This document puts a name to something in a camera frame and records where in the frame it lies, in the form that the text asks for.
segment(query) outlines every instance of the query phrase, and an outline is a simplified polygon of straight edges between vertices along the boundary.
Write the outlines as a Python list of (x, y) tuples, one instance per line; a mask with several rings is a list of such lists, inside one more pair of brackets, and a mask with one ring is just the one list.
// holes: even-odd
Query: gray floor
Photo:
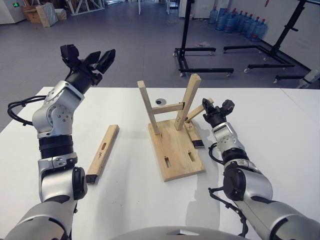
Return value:
[[(99, 87), (137, 87), (144, 80), (151, 88), (185, 88), (187, 77), (179, 77), (178, 63), (172, 57), (181, 45), (184, 20), (178, 11), (168, 16), (165, 6), (150, 0), (138, 5), (123, 2), (105, 10), (79, 16), (68, 16), (50, 28), (22, 21), (0, 25), (0, 131), (9, 123), (6, 113), (11, 101), (35, 95), (42, 87), (54, 86), (68, 73), (60, 56), (60, 46), (75, 44), (80, 56), (94, 51), (116, 49), (113, 65), (104, 74)], [(277, 74), (305, 74), (301, 67), (287, 69), (254, 69), (248, 74), (247, 64), (263, 64), (255, 49), (223, 54), (223, 46), (251, 44), (242, 35), (215, 31), (207, 21), (192, 20), (187, 47), (207, 41), (217, 51), (213, 56), (190, 56), (193, 68), (234, 68), (225, 73), (202, 73), (201, 88), (295, 88), (297, 80), (283, 80), (274, 85)]]

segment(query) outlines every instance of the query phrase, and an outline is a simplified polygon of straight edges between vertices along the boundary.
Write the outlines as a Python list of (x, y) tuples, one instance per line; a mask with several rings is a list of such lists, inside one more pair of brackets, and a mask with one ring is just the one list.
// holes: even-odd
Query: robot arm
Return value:
[(75, 166), (78, 158), (71, 136), (73, 115), (89, 87), (102, 79), (101, 74), (92, 71), (105, 73), (116, 51), (110, 50), (101, 58), (98, 51), (79, 60), (74, 45), (60, 49), (70, 73), (48, 93), (42, 107), (32, 116), (41, 153), (38, 161), (41, 203), (25, 214), (5, 240), (71, 239), (77, 202), (87, 193), (85, 171)]
[(214, 107), (207, 99), (204, 119), (211, 124), (224, 165), (223, 191), (263, 240), (318, 240), (320, 224), (289, 205), (273, 201), (269, 180), (251, 162), (226, 116), (234, 103)]

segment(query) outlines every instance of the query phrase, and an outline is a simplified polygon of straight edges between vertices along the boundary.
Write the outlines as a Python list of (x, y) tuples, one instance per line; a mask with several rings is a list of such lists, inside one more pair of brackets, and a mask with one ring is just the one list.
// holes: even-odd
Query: blue water bottle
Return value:
[(247, 12), (244, 14), (244, 16), (242, 16), (240, 19), (239, 19), (239, 23), (238, 23), (238, 26), (236, 28), (236, 31), (237, 32), (241, 32), (242, 31), (242, 28), (244, 27), (244, 23), (245, 21), (248, 19), (247, 17)]
[(209, 22), (208, 22), (209, 24), (215, 24), (217, 22), (218, 11), (216, 8), (217, 7), (214, 6), (210, 12)]
[(265, 19), (262, 19), (262, 22), (255, 27), (253, 33), (251, 34), (250, 40), (254, 42), (261, 41), (267, 30), (267, 25), (265, 24), (265, 21)]
[(240, 13), (239, 13), (239, 15), (237, 16), (238, 18), (237, 18), (237, 21), (236, 21), (236, 24), (235, 24), (235, 30), (237, 30), (237, 28), (238, 28), (238, 24), (239, 24), (239, 22), (240, 22), (240, 19), (242, 19), (244, 16), (242, 15), (242, 12), (243, 11), (240, 11)]
[(227, 18), (228, 18), (228, 13), (227, 13), (227, 10), (225, 10), (218, 18), (215, 30), (222, 31), (225, 28)]
[(248, 38), (248, 39), (251, 38), (251, 34), (254, 32), (256, 26), (259, 24), (259, 18), (260, 17), (257, 16), (255, 21), (251, 22), (251, 24), (245, 34), (246, 38)]
[(230, 16), (228, 16), (223, 31), (225, 33), (232, 33), (234, 31), (234, 26), (236, 24), (237, 17), (236, 13), (233, 12)]
[(244, 21), (241, 34), (246, 34), (246, 33), (247, 33), (248, 28), (249, 28), (251, 22), (253, 21), (253, 20), (252, 20), (252, 16), (253, 16), (253, 14), (250, 14), (250, 16)]

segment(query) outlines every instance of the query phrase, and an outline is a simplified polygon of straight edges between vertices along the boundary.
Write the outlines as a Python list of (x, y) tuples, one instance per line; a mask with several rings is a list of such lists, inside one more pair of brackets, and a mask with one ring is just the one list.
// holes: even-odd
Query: black metal frame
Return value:
[(279, 81), (282, 79), (303, 79), (305, 75), (277, 75), (275, 80)]
[(177, 61), (179, 64), (180, 77), (184, 76), (184, 73), (228, 73), (229, 76), (234, 72), (233, 68), (189, 68), (185, 53), (186, 52), (215, 52), (216, 48), (214, 47), (189, 47), (186, 48), (189, 20), (190, 20), (190, 12), (191, 12), (191, 4), (193, 4), (195, 0), (187, 0), (185, 16), (184, 16), (184, 27), (183, 27), (183, 36), (182, 36), (182, 44), (180, 48), (175, 48), (173, 56), (177, 57)]
[(282, 31), (280, 37), (276, 41), (275, 45), (271, 48), (271, 50), (268, 50), (267, 48), (261, 46), (261, 45), (243, 45), (243, 46), (225, 46), (223, 48), (224, 52), (227, 50), (232, 49), (258, 49), (259, 51), (266, 54), (266, 56), (263, 58), (263, 60), (267, 60), (268, 57), (273, 58), (276, 60), (279, 64), (249, 64), (247, 66), (247, 69), (244, 70), (245, 73), (249, 71), (249, 69), (268, 69), (268, 68), (292, 68), (295, 65), (288, 60), (280, 57), (277, 55), (281, 43), (287, 36), (289, 30), (293, 30), (295, 32), (298, 31), (298, 29), (294, 28), (299, 16), (301, 15), (302, 11), (305, 9), (304, 5), (308, 2), (307, 0), (299, 0), (299, 3), (297, 7), (295, 8), (290, 20), (288, 23), (284, 26), (284, 30)]

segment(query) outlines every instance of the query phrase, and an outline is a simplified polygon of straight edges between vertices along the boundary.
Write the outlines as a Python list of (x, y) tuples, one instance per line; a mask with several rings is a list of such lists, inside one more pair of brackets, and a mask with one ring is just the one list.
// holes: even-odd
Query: mortise hole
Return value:
[(106, 142), (104, 142), (104, 143), (103, 143), (103, 145), (102, 145), (101, 150), (104, 150), (104, 149), (105, 149), (105, 147), (106, 147), (106, 145), (107, 145), (107, 143), (106, 143)]
[(188, 151), (188, 155), (189, 155), (189, 158), (190, 158), (191, 162), (195, 162), (196, 161), (194, 156), (192, 155), (192, 153), (190, 151)]
[(171, 163), (170, 163), (170, 161), (169, 161), (169, 158), (168, 158), (167, 156), (165, 156), (165, 157), (164, 157), (164, 160), (165, 160), (166, 167), (167, 167), (168, 169), (170, 169), (170, 168), (171, 168)]

